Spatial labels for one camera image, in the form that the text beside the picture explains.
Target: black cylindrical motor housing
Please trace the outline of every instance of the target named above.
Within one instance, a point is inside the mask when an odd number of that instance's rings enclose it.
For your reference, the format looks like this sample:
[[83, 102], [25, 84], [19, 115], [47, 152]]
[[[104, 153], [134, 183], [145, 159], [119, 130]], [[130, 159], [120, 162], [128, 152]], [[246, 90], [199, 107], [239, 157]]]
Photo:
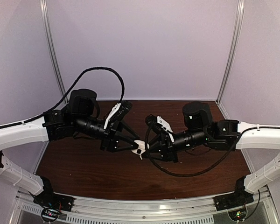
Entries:
[[181, 151], [187, 148], [202, 145], [206, 142], [207, 140], [205, 134], [202, 131], [192, 133], [187, 130], [176, 134], [172, 145], [176, 151]]
[[93, 138], [104, 139], [106, 137], [103, 120], [75, 118], [74, 125], [76, 131], [91, 136]]
[[202, 131], [204, 126], [212, 123], [210, 106], [207, 103], [187, 103], [182, 108], [185, 126], [192, 132]]

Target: table surface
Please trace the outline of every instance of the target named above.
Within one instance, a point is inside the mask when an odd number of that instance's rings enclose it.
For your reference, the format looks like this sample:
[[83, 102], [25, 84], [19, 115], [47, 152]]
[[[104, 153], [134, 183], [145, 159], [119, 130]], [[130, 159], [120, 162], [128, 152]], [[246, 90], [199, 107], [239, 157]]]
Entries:
[[[133, 108], [125, 122], [144, 139], [149, 114], [162, 116], [177, 133], [186, 129], [182, 107], [187, 101], [131, 101]], [[101, 116], [115, 101], [101, 101]], [[223, 119], [215, 102], [208, 102], [214, 121]], [[114, 200], [152, 200], [205, 196], [234, 190], [236, 180], [249, 174], [240, 151], [231, 152], [213, 170], [196, 177], [174, 177], [158, 170], [148, 159], [140, 160], [131, 151], [110, 153], [99, 149], [100, 141], [66, 138], [49, 143], [37, 174], [51, 180], [55, 192]], [[197, 147], [192, 153], [206, 152]], [[180, 152], [179, 162], [159, 162], [168, 170], [188, 174], [215, 163], [225, 152], [192, 156]]]

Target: white backdrop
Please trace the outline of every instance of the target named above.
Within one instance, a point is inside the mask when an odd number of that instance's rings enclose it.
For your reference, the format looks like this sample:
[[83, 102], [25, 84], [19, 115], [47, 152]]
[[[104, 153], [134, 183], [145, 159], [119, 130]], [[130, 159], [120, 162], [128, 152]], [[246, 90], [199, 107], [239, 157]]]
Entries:
[[[83, 70], [112, 67], [126, 99], [217, 98], [230, 49], [237, 1], [49, 0], [48, 12], [65, 89]], [[118, 99], [108, 72], [78, 87]]]
[[[280, 125], [280, 0], [246, 0], [242, 31], [222, 104], [232, 119]], [[278, 151], [249, 150], [255, 169]], [[280, 180], [269, 185], [280, 216]]]
[[[49, 57], [39, 0], [0, 0], [0, 124], [35, 116], [61, 98]], [[33, 171], [43, 143], [3, 151]], [[0, 179], [0, 224], [17, 188]]]

